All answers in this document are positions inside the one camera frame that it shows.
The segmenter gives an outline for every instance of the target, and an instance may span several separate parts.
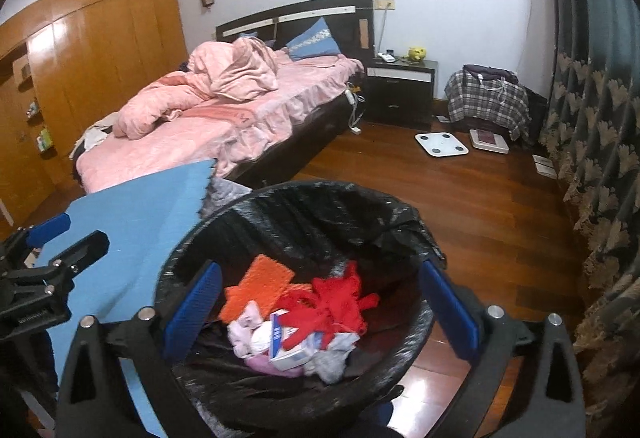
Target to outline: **plaid bag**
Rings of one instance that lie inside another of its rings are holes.
[[[523,86],[506,79],[485,80],[459,70],[447,82],[449,119],[476,117],[509,130],[512,141],[529,139],[529,100]]]

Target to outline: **paper on floor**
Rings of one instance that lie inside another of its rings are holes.
[[[549,178],[558,178],[554,168],[542,165],[541,163],[536,163],[536,171],[538,171],[538,174],[548,176]]]
[[[533,161],[535,163],[541,163],[542,165],[546,165],[547,167],[553,167],[554,164],[553,162],[551,162],[551,160],[549,160],[548,158],[545,157],[540,157],[540,155],[534,155],[533,156]]]

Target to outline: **patterned curtain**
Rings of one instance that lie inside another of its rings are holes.
[[[640,11],[633,0],[557,4],[558,64],[540,141],[578,207],[574,228],[591,251],[584,274],[600,295],[575,342],[597,437],[639,377]]]

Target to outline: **metal bolt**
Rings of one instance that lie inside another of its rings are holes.
[[[547,319],[549,319],[549,322],[553,326],[559,326],[562,324],[562,318],[557,313],[550,313]]]
[[[145,306],[138,312],[138,319],[148,321],[154,318],[156,311],[150,306]]]
[[[492,304],[486,309],[486,312],[494,319],[501,319],[504,316],[504,310],[497,306],[497,304]]]
[[[85,315],[80,320],[80,325],[82,328],[91,328],[95,323],[95,317],[93,315]]]

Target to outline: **wooden wardrobe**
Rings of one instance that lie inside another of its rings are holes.
[[[14,224],[72,179],[85,129],[187,56],[177,0],[38,0],[0,25],[0,201]]]

